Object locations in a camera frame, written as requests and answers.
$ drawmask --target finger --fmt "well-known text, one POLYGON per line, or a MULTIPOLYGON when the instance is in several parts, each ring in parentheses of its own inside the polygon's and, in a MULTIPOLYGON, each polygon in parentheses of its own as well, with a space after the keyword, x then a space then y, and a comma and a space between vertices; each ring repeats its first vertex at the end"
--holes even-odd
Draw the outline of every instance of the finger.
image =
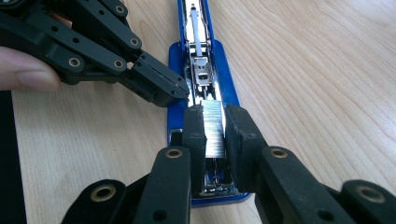
POLYGON ((15 49, 0 47, 0 91, 55 91, 60 86, 59 76, 46 63, 15 49))

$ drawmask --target blue stapler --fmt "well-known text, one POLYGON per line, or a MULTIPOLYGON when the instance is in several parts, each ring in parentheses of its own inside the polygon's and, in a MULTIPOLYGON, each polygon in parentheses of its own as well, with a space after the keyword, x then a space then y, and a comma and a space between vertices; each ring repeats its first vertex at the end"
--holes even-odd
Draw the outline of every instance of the blue stapler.
POLYGON ((183 132, 187 107, 201 105, 206 135, 204 189, 193 193, 192 206, 244 201, 233 184, 225 159, 223 108, 239 105, 222 44, 213 35, 206 0, 177 0, 180 42, 169 49, 169 67, 183 76, 189 86, 188 101, 168 107, 168 142, 183 132))

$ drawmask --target wooden table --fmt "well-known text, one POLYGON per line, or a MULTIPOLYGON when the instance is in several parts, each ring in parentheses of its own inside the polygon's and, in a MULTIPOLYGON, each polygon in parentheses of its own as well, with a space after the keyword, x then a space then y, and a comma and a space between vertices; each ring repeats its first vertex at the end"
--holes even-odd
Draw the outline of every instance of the wooden table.
MULTIPOLYGON (((143 49, 167 63, 177 1, 129 0, 143 49)), ((241 106, 270 145, 322 183, 361 178, 396 193, 396 2, 209 1, 241 106)), ((30 223, 59 223, 91 183, 130 184, 165 147, 165 109, 119 84, 14 91, 30 223)), ((260 223, 253 197, 191 211, 191 223, 260 223)))

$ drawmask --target human hand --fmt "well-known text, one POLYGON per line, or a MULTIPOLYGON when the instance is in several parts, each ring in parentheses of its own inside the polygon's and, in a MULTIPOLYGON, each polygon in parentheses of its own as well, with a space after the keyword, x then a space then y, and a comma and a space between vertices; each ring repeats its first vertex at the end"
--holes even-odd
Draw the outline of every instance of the human hand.
POLYGON ((15 49, 0 47, 0 91, 56 91, 61 80, 46 63, 15 49))

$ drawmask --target wood grain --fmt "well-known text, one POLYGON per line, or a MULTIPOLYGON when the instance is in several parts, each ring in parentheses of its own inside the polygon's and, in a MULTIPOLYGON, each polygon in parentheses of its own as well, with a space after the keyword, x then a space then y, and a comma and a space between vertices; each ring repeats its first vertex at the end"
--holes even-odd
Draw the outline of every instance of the wood grain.
MULTIPOLYGON (((167 63, 176 1, 129 0, 143 48, 167 63)), ((242 107, 270 145, 322 183, 366 179, 396 193, 396 2, 209 1, 242 107)), ((14 91, 30 223, 59 223, 103 178, 149 172, 165 147, 165 109, 121 85, 14 91)), ((193 209, 191 223, 260 223, 254 202, 193 209)))

